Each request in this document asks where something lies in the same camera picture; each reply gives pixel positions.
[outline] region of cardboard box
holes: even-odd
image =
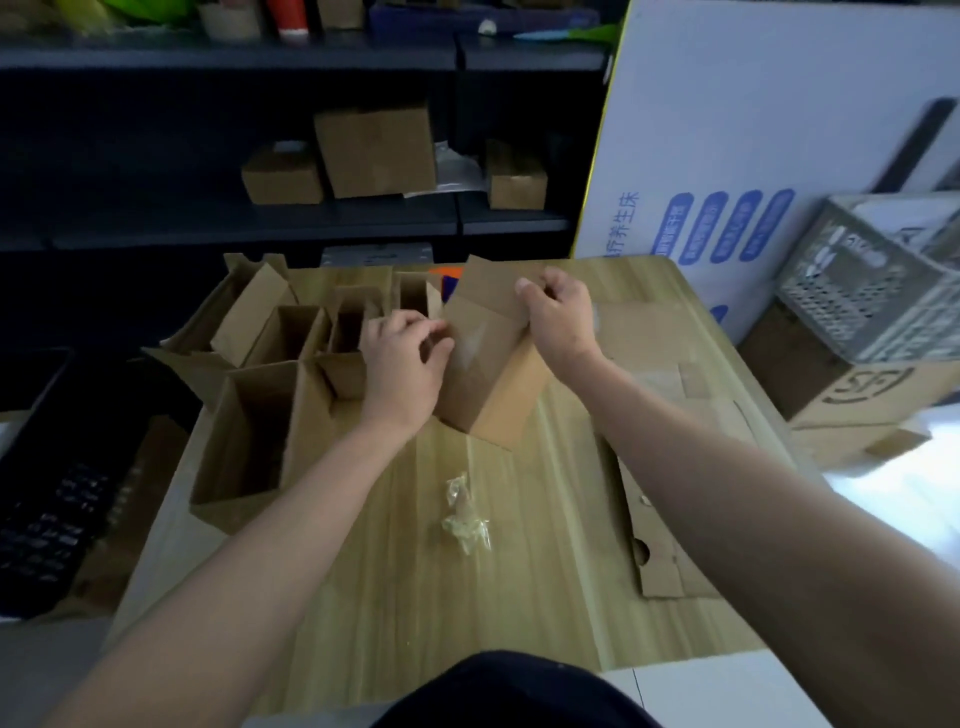
[[[530,335],[527,308],[516,297],[521,275],[540,266],[494,263],[471,255],[444,306],[456,341],[435,414],[481,440],[513,449],[550,377]]]
[[[739,351],[794,428],[896,425],[960,385],[960,361],[850,364],[780,302]]]
[[[546,172],[532,154],[487,140],[490,209],[543,209]]]
[[[243,366],[274,308],[297,302],[282,255],[254,263],[224,255],[228,273],[189,321],[157,348],[144,352],[166,364],[211,409],[226,372]]]
[[[305,142],[263,147],[240,174],[254,205],[319,205],[324,200],[317,162]]]
[[[426,105],[314,116],[334,197],[422,192],[437,186]]]
[[[419,311],[428,319],[444,313],[444,277],[437,273],[394,273],[390,286],[393,309]]]
[[[317,0],[325,31],[361,31],[366,20],[363,0]]]
[[[360,331],[367,319],[383,315],[379,288],[364,285],[333,289],[327,315],[330,337],[318,357],[321,369],[340,400],[361,400],[367,391],[367,365],[360,353]]]
[[[296,389],[297,362],[231,372],[190,494],[190,513],[232,534],[274,501]]]
[[[298,361],[315,354],[316,344],[313,344],[313,351],[309,352],[306,351],[306,344],[318,316],[323,319],[320,323],[322,327],[327,318],[326,312],[319,306],[277,306],[253,345],[250,356],[247,357],[246,366],[257,367],[281,361]]]
[[[84,580],[129,577],[140,560],[156,512],[167,495],[189,436],[169,417],[153,417],[120,484],[107,533],[84,558]]]

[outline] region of left hand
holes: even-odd
[[[445,329],[446,321],[408,310],[364,324],[360,351],[367,362],[367,394],[362,422],[395,426],[407,439],[420,431],[437,405],[453,339],[438,341],[425,362],[420,345]]]

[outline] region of shelf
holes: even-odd
[[[80,250],[457,234],[456,205],[449,195],[255,206],[239,182],[184,188],[169,181],[138,181],[133,192],[122,186],[116,183],[111,189],[88,191],[58,208],[53,219],[39,217],[54,247]]]
[[[607,48],[600,43],[542,43],[466,34],[457,40],[467,71],[602,71],[607,65]]]
[[[347,31],[316,36],[306,46],[284,45],[272,38],[217,44],[188,32],[0,43],[0,70],[143,68],[453,71],[457,48],[452,37],[380,39]]]
[[[563,232],[570,221],[556,212],[529,209],[490,209],[483,192],[457,195],[464,235],[493,235],[510,232]]]

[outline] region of clear plastic wrap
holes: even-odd
[[[488,522],[477,514],[473,495],[467,485],[466,473],[447,480],[446,502],[453,509],[453,513],[444,519],[444,530],[460,542],[464,553],[470,556],[478,545],[483,545],[487,551],[491,550]]]

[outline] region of gray plastic crate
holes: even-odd
[[[865,202],[950,196],[960,206],[957,192],[830,197],[780,272],[777,295],[852,363],[960,359],[960,271],[951,267],[960,218],[891,236],[854,212]]]

